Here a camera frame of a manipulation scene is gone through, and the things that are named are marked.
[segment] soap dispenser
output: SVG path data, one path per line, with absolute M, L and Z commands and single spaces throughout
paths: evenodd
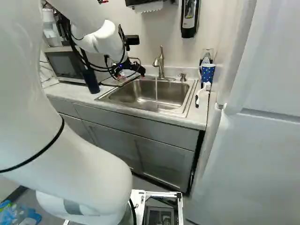
M 181 36 L 193 38 L 199 25 L 201 0 L 182 0 L 181 3 Z

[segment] white refrigerator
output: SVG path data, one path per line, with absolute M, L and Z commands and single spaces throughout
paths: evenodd
M 300 1 L 235 2 L 224 15 L 185 217 L 200 225 L 298 225 Z

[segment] paper towel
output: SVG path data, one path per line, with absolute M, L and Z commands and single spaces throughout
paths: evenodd
M 153 1 L 149 3 L 135 5 L 136 13 L 148 13 L 152 11 L 161 10 L 164 6 L 163 0 Z

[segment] floor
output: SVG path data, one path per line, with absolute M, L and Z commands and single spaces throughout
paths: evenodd
M 142 180 L 136 176 L 133 176 L 133 189 L 141 189 L 145 191 L 168 191 L 161 187 L 158 187 L 152 183 L 149 183 L 145 180 Z M 34 208 L 38 214 L 42 216 L 42 221 L 39 225 L 63 225 L 64 220 L 52 216 L 51 214 L 44 211 L 38 204 L 35 196 L 35 191 L 28 190 L 26 191 L 17 201 L 16 203 L 24 204 L 27 207 Z M 184 225 L 192 225 L 192 223 L 185 220 Z

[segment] paper towel dispenser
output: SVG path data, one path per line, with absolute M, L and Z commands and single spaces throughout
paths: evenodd
M 134 9 L 135 6 L 151 3 L 159 0 L 125 0 L 126 6 Z M 178 4 L 178 0 L 170 0 L 172 4 Z

